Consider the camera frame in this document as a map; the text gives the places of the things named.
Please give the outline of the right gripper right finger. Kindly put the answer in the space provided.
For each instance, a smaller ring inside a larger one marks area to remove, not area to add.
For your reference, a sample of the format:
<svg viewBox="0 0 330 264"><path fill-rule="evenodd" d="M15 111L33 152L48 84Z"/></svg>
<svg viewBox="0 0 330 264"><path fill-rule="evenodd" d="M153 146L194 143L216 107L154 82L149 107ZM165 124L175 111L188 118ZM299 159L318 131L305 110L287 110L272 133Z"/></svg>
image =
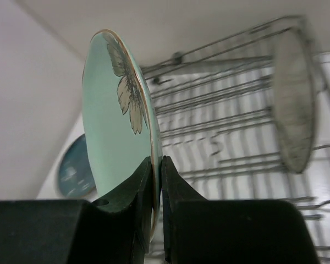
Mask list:
<svg viewBox="0 0 330 264"><path fill-rule="evenodd" d="M204 201L179 174L173 160L164 156L161 165L163 237L165 260L168 263L188 263L190 249L197 239L194 231L194 206Z"/></svg>

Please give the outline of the dark blue round plate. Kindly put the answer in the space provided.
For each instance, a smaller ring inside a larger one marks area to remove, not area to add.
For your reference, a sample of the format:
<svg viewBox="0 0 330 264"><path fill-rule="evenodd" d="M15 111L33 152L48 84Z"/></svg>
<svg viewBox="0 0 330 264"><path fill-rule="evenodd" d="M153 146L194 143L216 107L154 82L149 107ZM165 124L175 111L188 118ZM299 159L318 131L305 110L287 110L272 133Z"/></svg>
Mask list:
<svg viewBox="0 0 330 264"><path fill-rule="evenodd" d="M73 141L61 158L56 175L59 193L68 199L85 198L96 191L85 135Z"/></svg>

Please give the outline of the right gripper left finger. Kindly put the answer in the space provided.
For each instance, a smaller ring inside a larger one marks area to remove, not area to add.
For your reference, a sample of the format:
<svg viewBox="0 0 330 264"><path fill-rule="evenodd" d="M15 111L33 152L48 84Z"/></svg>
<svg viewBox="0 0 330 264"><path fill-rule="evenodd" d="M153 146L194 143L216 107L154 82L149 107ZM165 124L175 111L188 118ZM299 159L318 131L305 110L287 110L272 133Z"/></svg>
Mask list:
<svg viewBox="0 0 330 264"><path fill-rule="evenodd" d="M130 177L92 203L103 212L98 263L144 263L149 251L153 172L146 157Z"/></svg>

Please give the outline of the light green floral plate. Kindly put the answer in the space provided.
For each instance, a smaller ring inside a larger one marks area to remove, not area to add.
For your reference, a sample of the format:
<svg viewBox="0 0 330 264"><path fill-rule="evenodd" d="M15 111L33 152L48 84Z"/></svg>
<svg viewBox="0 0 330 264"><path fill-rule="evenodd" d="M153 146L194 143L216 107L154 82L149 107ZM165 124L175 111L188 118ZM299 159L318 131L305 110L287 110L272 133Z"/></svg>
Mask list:
<svg viewBox="0 0 330 264"><path fill-rule="evenodd" d="M153 175L152 222L160 213L160 128L142 71L121 37L94 34L82 75L82 121L97 192L125 181L149 157Z"/></svg>

